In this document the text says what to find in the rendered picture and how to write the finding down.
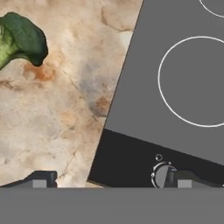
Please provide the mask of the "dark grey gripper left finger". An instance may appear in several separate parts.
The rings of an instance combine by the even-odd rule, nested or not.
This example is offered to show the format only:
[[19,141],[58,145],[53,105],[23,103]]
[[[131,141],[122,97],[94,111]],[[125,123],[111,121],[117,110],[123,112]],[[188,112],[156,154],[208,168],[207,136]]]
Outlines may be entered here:
[[56,171],[34,171],[24,179],[3,185],[3,188],[57,188],[57,177],[58,173]]

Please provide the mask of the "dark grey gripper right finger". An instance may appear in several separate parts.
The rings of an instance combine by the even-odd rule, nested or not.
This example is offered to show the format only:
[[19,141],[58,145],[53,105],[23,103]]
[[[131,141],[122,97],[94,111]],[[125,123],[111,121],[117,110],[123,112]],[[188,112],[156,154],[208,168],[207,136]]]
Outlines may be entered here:
[[224,184],[204,180],[191,171],[169,171],[166,175],[164,186],[171,188],[224,188]]

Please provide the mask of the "green broccoli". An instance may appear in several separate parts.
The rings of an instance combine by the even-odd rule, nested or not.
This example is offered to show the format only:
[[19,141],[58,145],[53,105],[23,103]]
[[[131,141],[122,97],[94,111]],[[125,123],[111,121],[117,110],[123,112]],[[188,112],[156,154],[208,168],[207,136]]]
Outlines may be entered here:
[[40,67],[47,55],[46,35],[30,19],[13,11],[0,17],[0,70],[16,59]]

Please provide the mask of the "silver hob knob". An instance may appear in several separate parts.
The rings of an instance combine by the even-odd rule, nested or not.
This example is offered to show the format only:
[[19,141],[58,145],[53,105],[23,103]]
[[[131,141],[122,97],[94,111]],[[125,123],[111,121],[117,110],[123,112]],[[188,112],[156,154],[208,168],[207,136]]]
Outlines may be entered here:
[[150,175],[151,183],[156,188],[165,188],[169,186],[169,174],[177,169],[171,162],[160,162],[156,164]]

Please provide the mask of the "grey and black hob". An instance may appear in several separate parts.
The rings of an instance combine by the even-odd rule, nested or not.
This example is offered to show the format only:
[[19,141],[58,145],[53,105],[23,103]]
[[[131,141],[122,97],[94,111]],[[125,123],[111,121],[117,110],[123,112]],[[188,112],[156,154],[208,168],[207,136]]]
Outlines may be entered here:
[[154,187],[164,161],[224,184],[224,0],[143,0],[88,179]]

